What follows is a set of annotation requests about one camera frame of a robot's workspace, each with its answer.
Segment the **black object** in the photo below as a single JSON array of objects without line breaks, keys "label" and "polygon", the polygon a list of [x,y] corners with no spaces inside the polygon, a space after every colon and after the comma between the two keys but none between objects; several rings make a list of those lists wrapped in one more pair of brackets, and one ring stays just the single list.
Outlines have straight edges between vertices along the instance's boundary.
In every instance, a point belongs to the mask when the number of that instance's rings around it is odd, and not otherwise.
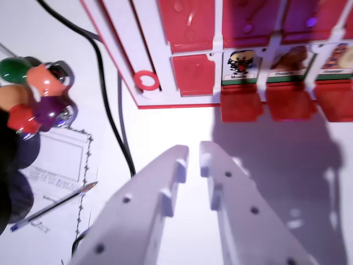
[{"label": "black object", "polygon": [[7,184],[9,176],[16,170],[14,161],[19,140],[16,132],[7,127],[8,117],[7,112],[0,110],[0,234],[11,216],[12,207]]},{"label": "black object", "polygon": [[47,62],[45,63],[47,69],[52,73],[53,76],[55,76],[56,79],[59,80],[60,83],[65,82],[65,78],[67,77],[67,73],[64,71],[64,69],[55,63],[52,62]]},{"label": "black object", "polygon": [[71,257],[74,255],[74,253],[76,252],[77,248],[78,248],[78,244],[80,243],[81,240],[84,239],[84,237],[86,236],[87,232],[89,229],[86,229],[84,232],[82,232],[82,234],[80,234],[78,236],[78,238],[75,239],[75,241],[72,244],[72,248],[71,248]]},{"label": "black object", "polygon": [[13,224],[28,215],[34,202],[33,191],[27,178],[19,171],[14,172],[8,178],[7,189],[11,200],[11,215],[8,224]]},{"label": "black object", "polygon": [[11,216],[11,200],[7,186],[0,182],[0,235],[5,230]]}]

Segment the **white plastic frame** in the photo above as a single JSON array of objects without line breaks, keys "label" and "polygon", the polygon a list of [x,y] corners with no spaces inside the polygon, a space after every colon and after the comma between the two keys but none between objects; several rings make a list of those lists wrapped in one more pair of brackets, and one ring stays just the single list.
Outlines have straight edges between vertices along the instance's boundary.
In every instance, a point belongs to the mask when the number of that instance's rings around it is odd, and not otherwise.
[{"label": "white plastic frame", "polygon": [[173,217],[179,183],[186,182],[189,148],[158,156],[106,203],[70,265],[155,265],[165,217]]},{"label": "white plastic frame", "polygon": [[217,211],[225,265],[317,264],[290,233],[256,184],[214,142],[200,144],[201,176]]},{"label": "white plastic frame", "polygon": [[[95,27],[109,50],[117,68],[123,75],[139,108],[198,107],[201,105],[217,105],[220,103],[222,54],[224,51],[235,50],[223,48],[223,0],[215,0],[215,36],[213,38],[212,50],[179,52],[176,54],[172,54],[170,45],[165,38],[157,0],[102,0],[104,8],[109,13],[109,18],[106,17],[105,13],[102,11],[102,6],[100,6],[97,0],[81,0],[81,2],[84,4],[94,22]],[[270,38],[269,45],[266,47],[250,48],[256,50],[256,54],[263,58],[257,81],[258,93],[263,102],[266,101],[265,90],[269,68],[273,62],[274,54],[281,43],[281,35],[279,32],[286,4],[287,0],[281,1],[274,33]],[[353,0],[348,0],[328,40],[309,43],[312,52],[318,54],[304,80],[306,90],[310,93],[312,99],[315,99],[313,90],[315,88],[315,80],[318,71],[327,59],[328,54],[330,54],[336,44],[351,41],[342,40],[342,38],[345,35],[344,25],[352,6]],[[136,11],[138,21],[136,21],[132,11],[133,8]],[[112,21],[115,29],[112,28],[109,20]],[[116,32],[114,32],[114,30],[117,31],[120,42],[124,48],[116,41]],[[146,41],[147,47],[145,47],[143,43],[143,38]],[[213,87],[213,95],[181,97],[174,79],[171,59],[175,56],[196,54],[206,54],[209,60],[215,62],[215,85]],[[152,92],[145,91],[142,93],[140,89],[137,89],[133,82],[134,73],[129,70],[129,63],[126,61],[125,55],[129,59],[134,72],[140,70],[150,71],[154,68],[162,90]]]}]

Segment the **hole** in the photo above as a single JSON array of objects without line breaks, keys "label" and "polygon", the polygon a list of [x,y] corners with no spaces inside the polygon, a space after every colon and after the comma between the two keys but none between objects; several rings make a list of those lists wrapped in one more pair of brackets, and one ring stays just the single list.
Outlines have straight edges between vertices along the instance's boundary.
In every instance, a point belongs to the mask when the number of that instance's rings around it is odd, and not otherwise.
[{"label": "hole", "polygon": [[98,245],[95,247],[95,252],[96,252],[97,254],[101,254],[101,253],[104,252],[104,249],[105,249],[105,247],[104,247],[103,244],[98,244]]},{"label": "hole", "polygon": [[151,76],[141,76],[141,81],[144,86],[152,87],[154,85],[154,79]]},{"label": "hole", "polygon": [[293,258],[288,258],[287,259],[287,264],[288,265],[297,265],[297,262]]},{"label": "hole", "polygon": [[297,208],[292,208],[292,209],[290,210],[290,215],[291,215],[292,217],[294,217],[294,218],[299,217],[300,214],[301,214],[301,212],[300,212],[300,210],[297,209]]},{"label": "hole", "polygon": [[132,200],[132,195],[127,193],[122,199],[122,203],[129,203]]},{"label": "hole", "polygon": [[129,198],[129,197],[124,197],[123,199],[122,199],[122,202],[123,203],[129,203],[131,201],[131,199]]},{"label": "hole", "polygon": [[250,211],[253,213],[253,214],[259,214],[259,209],[257,208],[257,207],[255,207],[255,206],[253,206],[253,207],[251,207],[250,208]]}]

